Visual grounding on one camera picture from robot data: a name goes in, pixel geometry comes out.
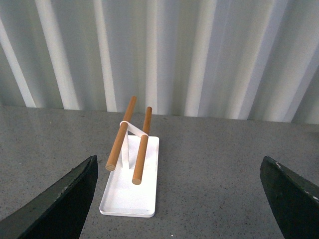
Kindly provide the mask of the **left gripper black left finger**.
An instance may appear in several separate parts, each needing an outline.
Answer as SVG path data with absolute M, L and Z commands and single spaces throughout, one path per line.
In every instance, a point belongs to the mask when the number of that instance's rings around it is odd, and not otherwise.
M 77 239 L 93 201 L 97 156 L 90 156 L 0 223 L 2 239 Z

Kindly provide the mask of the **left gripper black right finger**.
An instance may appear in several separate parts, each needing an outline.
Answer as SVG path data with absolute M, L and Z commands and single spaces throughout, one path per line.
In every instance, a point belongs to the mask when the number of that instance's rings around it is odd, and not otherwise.
M 266 156 L 260 178 L 272 213 L 286 239 L 319 237 L 319 187 Z

